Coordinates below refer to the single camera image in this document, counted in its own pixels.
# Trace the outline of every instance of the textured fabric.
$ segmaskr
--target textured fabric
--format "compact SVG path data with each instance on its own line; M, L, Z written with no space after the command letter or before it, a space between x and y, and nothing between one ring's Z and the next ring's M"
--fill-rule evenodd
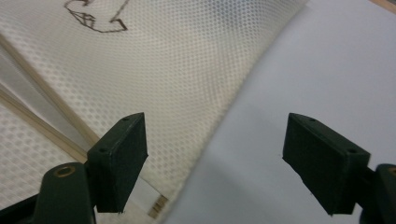
M0 84L0 89L8 91L10 97L18 100L63 135L73 139L79 147L90 148L78 131L60 114L51 101L45 97L43 91L1 46Z
M3 0L0 34L97 135L145 112L142 176L172 202L250 68L303 4Z
M38 193L52 167L74 161L0 105L0 210Z

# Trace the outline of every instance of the white surface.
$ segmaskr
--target white surface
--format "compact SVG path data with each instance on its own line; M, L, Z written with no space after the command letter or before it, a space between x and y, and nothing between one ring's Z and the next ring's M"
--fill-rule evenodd
M145 213L151 211L152 206L157 202L161 194L148 182L139 177L134 184L129 200L137 204Z
M289 112L396 163L396 16L311 0L249 75L166 224L359 223L329 217L281 160Z

